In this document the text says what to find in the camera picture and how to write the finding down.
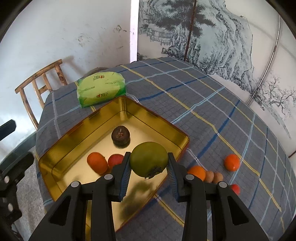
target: tomato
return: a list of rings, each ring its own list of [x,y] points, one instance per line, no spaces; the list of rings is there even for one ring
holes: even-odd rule
[[[225,168],[230,171],[234,172],[238,170],[240,166],[240,159],[237,155],[235,154],[230,154],[224,159],[224,166]]]
[[[150,179],[166,168],[168,153],[156,142],[144,142],[133,149],[130,163],[135,174]]]
[[[108,159],[109,168],[112,169],[115,165],[121,164],[124,156],[121,154],[113,154]]]
[[[98,152],[90,153],[87,157],[87,163],[99,175],[102,175],[108,169],[105,157]]]
[[[205,169],[203,169],[203,167],[201,166],[193,166],[192,168],[189,169],[187,173],[198,177],[202,181],[205,180],[206,172],[205,172]]]
[[[236,195],[240,194],[240,187],[237,184],[230,185],[230,188],[235,192]]]

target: screw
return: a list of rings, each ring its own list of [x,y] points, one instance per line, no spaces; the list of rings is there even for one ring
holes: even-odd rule
[[[11,203],[8,204],[8,211],[10,211],[10,212],[13,211],[13,205]]]
[[[5,182],[6,184],[9,182],[9,176],[6,176],[6,177],[4,178],[4,182]]]
[[[79,186],[79,182],[78,181],[74,181],[71,183],[71,187],[76,188]]]
[[[226,182],[219,182],[219,186],[222,188],[227,187],[227,183]]]
[[[186,179],[187,180],[193,180],[194,179],[194,176],[192,174],[187,174],[186,175]]]
[[[104,176],[104,178],[105,178],[106,180],[111,180],[111,179],[113,178],[113,176],[112,176],[112,174],[106,174],[106,175]]]

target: metal frame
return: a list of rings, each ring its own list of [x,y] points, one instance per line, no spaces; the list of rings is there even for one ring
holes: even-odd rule
[[[275,45],[274,45],[274,49],[273,49],[273,51],[272,51],[272,55],[271,55],[271,57],[270,57],[269,63],[268,63],[268,65],[267,65],[267,68],[266,68],[266,70],[265,70],[265,72],[264,72],[264,74],[263,74],[263,77],[261,78],[261,81],[260,81],[258,87],[256,88],[256,90],[254,91],[253,95],[251,96],[250,100],[247,102],[247,105],[249,105],[249,104],[251,103],[251,101],[253,100],[254,96],[255,96],[256,93],[258,92],[260,86],[262,85],[262,83],[263,83],[263,81],[264,81],[264,79],[265,79],[265,77],[266,77],[266,75],[267,75],[267,73],[268,73],[268,71],[269,71],[269,69],[270,69],[270,66],[271,66],[272,61],[273,61],[273,59],[274,59],[274,56],[275,56],[275,53],[276,53],[276,49],[277,49],[277,46],[278,46],[278,43],[279,43],[279,36],[280,36],[280,33],[281,33],[281,16],[279,15],[279,28],[278,28],[278,33],[277,33],[277,37],[276,37],[276,43],[275,43]]]

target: white wall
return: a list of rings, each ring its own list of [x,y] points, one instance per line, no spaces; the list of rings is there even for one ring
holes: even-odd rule
[[[131,0],[33,0],[19,14],[0,43],[0,125],[10,119],[17,123],[16,131],[0,142],[0,162],[35,131],[14,89],[60,58],[68,83],[93,68],[128,63],[130,12]],[[54,71],[48,78],[53,89],[61,86]],[[37,84],[44,85],[42,80]],[[31,84],[25,93],[39,120],[42,108]]]

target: chair backrest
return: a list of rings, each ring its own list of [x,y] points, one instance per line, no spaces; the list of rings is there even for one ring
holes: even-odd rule
[[[47,76],[46,76],[46,72],[55,68],[56,72],[57,72],[57,75],[62,83],[62,85],[67,85],[67,81],[64,77],[64,74],[62,72],[62,69],[60,67],[60,64],[62,64],[63,61],[61,59],[59,59],[58,61],[55,61],[53,63],[51,63],[50,65],[44,67],[43,69],[39,70],[38,72],[36,72],[35,74],[33,74],[31,77],[27,78],[23,83],[21,83],[16,89],[15,89],[15,93],[20,93],[20,96],[22,98],[22,101],[24,103],[24,106],[26,108],[26,111],[31,119],[31,121],[33,122],[33,125],[35,126],[35,128],[37,129],[38,127],[38,122],[35,118],[35,115],[33,114],[33,111],[29,105],[29,102],[28,102],[28,99],[26,97],[26,94],[25,94],[25,91],[24,91],[24,87],[26,87],[28,84],[30,84],[32,82],[33,84],[33,88],[37,94],[37,97],[38,97],[38,100],[39,100],[39,103],[41,105],[41,107],[43,108],[44,107],[44,102],[43,102],[43,99],[41,97],[41,94],[43,94],[45,91],[49,90],[49,92],[52,91],[52,87],[50,86],[50,83],[47,79]],[[45,86],[43,86],[41,89],[38,89],[37,87],[37,83],[36,83],[36,79],[38,77],[42,76],[44,81],[45,81]]]

